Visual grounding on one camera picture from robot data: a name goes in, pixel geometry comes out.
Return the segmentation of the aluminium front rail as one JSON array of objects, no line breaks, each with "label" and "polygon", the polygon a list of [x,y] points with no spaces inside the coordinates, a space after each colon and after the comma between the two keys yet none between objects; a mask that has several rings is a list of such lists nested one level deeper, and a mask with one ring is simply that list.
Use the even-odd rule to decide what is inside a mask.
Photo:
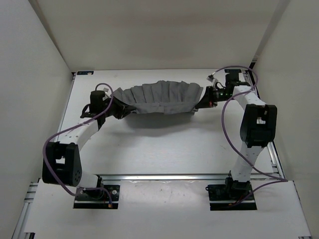
[{"label": "aluminium front rail", "polygon": [[105,181],[224,180],[227,174],[104,174]]}]

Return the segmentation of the left blue label sticker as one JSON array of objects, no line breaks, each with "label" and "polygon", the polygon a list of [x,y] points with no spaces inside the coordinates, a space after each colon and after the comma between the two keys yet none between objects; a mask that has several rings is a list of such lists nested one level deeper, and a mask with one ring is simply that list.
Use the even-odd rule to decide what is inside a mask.
[{"label": "left blue label sticker", "polygon": [[77,75],[93,75],[94,71],[78,71]]}]

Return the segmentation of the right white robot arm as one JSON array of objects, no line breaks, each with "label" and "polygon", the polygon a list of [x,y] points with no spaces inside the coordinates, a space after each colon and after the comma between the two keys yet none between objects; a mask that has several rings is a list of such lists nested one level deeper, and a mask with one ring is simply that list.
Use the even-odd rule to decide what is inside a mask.
[{"label": "right white robot arm", "polygon": [[217,86],[219,82],[213,74],[208,76],[208,80],[212,86],[206,88],[203,98],[196,105],[197,109],[212,108],[218,102],[227,104],[235,100],[244,110],[240,126],[241,149],[231,146],[238,158],[224,186],[225,196],[235,199],[249,183],[259,154],[275,138],[277,107],[259,99],[249,83],[239,80],[237,71],[228,72],[225,85],[221,87]]}]

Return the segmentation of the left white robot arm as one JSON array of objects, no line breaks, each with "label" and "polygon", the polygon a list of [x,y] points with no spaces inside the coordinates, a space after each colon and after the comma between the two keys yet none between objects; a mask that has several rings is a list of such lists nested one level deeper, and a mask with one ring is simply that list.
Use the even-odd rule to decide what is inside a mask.
[{"label": "left white robot arm", "polygon": [[79,122],[56,134],[57,141],[49,138],[44,144],[42,180],[46,184],[76,187],[88,193],[93,199],[100,199],[106,192],[99,175],[86,173],[82,169],[80,151],[86,142],[96,134],[106,118],[122,119],[136,110],[113,95],[102,90],[92,91],[90,103],[85,105]]}]

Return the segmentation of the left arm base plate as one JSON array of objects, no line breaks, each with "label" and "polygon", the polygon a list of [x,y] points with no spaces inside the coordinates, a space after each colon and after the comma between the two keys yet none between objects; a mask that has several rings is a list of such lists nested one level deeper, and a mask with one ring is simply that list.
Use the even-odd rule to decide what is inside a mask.
[{"label": "left arm base plate", "polygon": [[115,210],[119,206],[120,188],[119,184],[104,184],[105,190],[87,191],[77,189],[73,203],[74,209],[106,209]]}]

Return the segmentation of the right blue label sticker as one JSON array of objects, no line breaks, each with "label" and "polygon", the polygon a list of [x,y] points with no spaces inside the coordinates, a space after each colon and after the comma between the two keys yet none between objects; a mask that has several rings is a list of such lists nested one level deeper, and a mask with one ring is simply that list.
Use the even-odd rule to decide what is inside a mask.
[{"label": "right blue label sticker", "polygon": [[224,69],[225,73],[235,74],[235,73],[241,73],[241,69]]}]

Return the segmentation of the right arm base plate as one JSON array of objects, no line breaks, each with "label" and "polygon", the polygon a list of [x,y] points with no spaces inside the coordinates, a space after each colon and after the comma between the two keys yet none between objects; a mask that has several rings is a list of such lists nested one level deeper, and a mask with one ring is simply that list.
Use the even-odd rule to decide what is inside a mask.
[{"label": "right arm base plate", "polygon": [[211,211],[255,211],[257,210],[250,181],[239,182],[231,176],[224,184],[209,184],[208,192]]}]

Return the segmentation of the grey pleated skirt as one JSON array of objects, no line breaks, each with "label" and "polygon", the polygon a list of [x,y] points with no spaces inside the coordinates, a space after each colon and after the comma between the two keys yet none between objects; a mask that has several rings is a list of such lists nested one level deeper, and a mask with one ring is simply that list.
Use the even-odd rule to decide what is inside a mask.
[{"label": "grey pleated skirt", "polygon": [[113,95],[117,100],[134,107],[136,114],[173,115],[195,111],[202,91],[203,87],[197,83],[161,80],[125,90],[118,88]]}]

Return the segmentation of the right aluminium side rail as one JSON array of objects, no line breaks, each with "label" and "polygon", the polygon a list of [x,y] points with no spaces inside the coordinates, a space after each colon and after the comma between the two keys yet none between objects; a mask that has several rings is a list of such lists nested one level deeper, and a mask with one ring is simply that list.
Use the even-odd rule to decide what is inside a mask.
[{"label": "right aluminium side rail", "polygon": [[[249,82],[250,84],[255,84],[256,83],[256,75],[250,71],[250,70],[245,70],[245,73],[243,73],[245,81]],[[283,172],[281,162],[276,150],[276,146],[273,141],[268,143],[267,145],[267,151],[270,156],[271,160],[271,165],[274,171],[274,174],[276,174],[277,177],[280,177],[281,179],[285,180],[285,174]]]}]

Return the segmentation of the left aluminium frame rail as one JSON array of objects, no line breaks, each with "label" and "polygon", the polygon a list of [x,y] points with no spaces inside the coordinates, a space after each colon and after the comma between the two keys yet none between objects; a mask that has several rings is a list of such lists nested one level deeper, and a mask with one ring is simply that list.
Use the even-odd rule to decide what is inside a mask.
[{"label": "left aluminium frame rail", "polygon": [[6,135],[8,169],[7,203],[8,210],[4,218],[10,220],[7,226],[8,235],[2,239],[10,239],[17,233],[23,232],[20,220],[28,217],[28,210],[33,203],[37,183],[42,174],[42,148],[49,136],[58,131],[63,121],[65,110],[50,112],[46,115],[38,113],[34,116],[25,115],[11,127]]}]

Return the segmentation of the blue label sticker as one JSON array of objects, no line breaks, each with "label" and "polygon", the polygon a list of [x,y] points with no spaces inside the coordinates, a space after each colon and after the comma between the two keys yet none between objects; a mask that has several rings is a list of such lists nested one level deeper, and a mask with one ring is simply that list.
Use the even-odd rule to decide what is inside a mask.
[{"label": "blue label sticker", "polygon": [[225,73],[235,74],[235,73],[241,73],[241,69],[224,69]]},{"label": "blue label sticker", "polygon": [[78,71],[77,75],[93,75],[94,71]]}]

